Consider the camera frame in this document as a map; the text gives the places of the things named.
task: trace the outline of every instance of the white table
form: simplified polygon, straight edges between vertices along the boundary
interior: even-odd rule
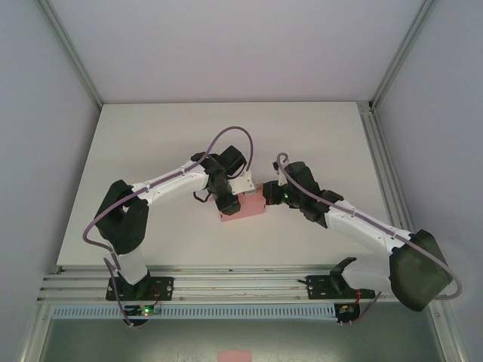
[[[305,161],[322,189],[387,222],[383,199],[355,103],[193,103],[107,105],[100,115],[58,265],[103,265],[107,252],[82,240],[109,186],[137,183],[179,167],[206,150],[223,128],[240,125],[254,139],[256,183],[276,179],[272,162],[287,152]],[[233,144],[249,155],[246,136],[227,133],[215,146]],[[102,241],[96,229],[91,239]],[[336,264],[371,254],[344,235],[305,220],[285,205],[263,215],[219,221],[214,204],[192,195],[150,211],[142,251],[147,265],[293,266]]]

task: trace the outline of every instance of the pink block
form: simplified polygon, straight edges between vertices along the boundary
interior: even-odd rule
[[[251,351],[218,352],[218,362],[251,362]]]
[[[237,220],[247,216],[259,215],[265,212],[265,198],[261,189],[252,194],[239,194],[240,211],[228,216],[220,213],[221,221]]]

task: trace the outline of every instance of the white wall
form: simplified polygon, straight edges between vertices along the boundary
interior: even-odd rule
[[[0,353],[15,361],[98,111],[32,0],[0,11]]]
[[[422,0],[51,0],[105,103],[369,100]]]
[[[380,108],[418,228],[463,279],[452,302],[472,360],[483,357],[483,2],[441,0]]]

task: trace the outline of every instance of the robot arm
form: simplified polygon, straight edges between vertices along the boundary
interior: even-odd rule
[[[149,277],[140,245],[146,232],[148,212],[157,204],[181,195],[208,189],[221,213],[233,215],[240,210],[237,194],[254,188],[250,171],[240,177],[232,177],[240,167],[245,167],[243,155],[230,146],[221,155],[210,154],[199,165],[193,167],[202,153],[192,156],[183,166],[144,183],[132,186],[123,180],[113,183],[103,200],[97,215],[110,205],[138,190],[147,189],[124,205],[110,211],[98,223],[101,236],[114,250],[120,274],[130,285],[142,284]]]
[[[278,182],[263,186],[267,204],[287,204],[290,208],[298,209],[309,221],[345,234],[374,251],[374,258],[370,262],[348,258],[331,272],[331,284],[336,290],[352,288],[390,292],[409,309],[421,311],[453,280],[441,266],[398,240],[398,237],[408,239],[446,264],[430,233],[420,230],[412,234],[362,213],[343,196],[330,190],[321,190],[303,162],[280,166],[284,172],[279,170],[278,163],[274,163],[279,175]],[[300,187],[287,181],[288,177],[327,203],[302,192]]]

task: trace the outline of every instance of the pink paper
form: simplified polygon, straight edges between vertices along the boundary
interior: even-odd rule
[[[251,351],[218,352],[218,362],[251,362]]]

